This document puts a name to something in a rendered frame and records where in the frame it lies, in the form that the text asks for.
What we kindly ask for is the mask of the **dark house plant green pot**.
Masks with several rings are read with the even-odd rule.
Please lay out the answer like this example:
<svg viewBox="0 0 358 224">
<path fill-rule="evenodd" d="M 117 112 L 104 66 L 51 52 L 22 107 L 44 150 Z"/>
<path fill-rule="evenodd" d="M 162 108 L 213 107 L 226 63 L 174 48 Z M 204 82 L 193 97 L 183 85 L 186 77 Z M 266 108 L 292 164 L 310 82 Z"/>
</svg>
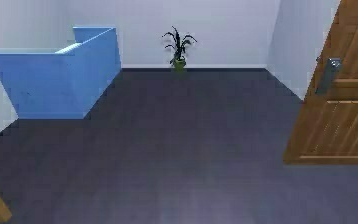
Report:
<svg viewBox="0 0 358 224">
<path fill-rule="evenodd" d="M 186 66 L 186 46 L 192 45 L 196 39 L 190 34 L 181 37 L 178 30 L 175 27 L 173 27 L 173 29 L 174 32 L 166 32 L 163 34 L 163 37 L 170 35 L 174 40 L 173 44 L 168 44 L 165 48 L 171 47 L 174 50 L 173 57 L 169 61 L 171 68 L 174 71 L 184 71 Z"/>
</svg>

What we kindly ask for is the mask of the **brown wooden room door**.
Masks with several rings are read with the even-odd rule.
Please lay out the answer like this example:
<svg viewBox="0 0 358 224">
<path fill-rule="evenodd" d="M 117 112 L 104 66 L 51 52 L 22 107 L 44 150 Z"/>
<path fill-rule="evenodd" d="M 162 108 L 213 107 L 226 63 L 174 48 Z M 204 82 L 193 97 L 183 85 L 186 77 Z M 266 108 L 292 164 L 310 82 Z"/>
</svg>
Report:
<svg viewBox="0 0 358 224">
<path fill-rule="evenodd" d="M 340 58 L 342 66 L 328 92 L 317 95 L 328 58 Z M 358 164 L 358 0 L 340 0 L 283 162 Z"/>
</svg>

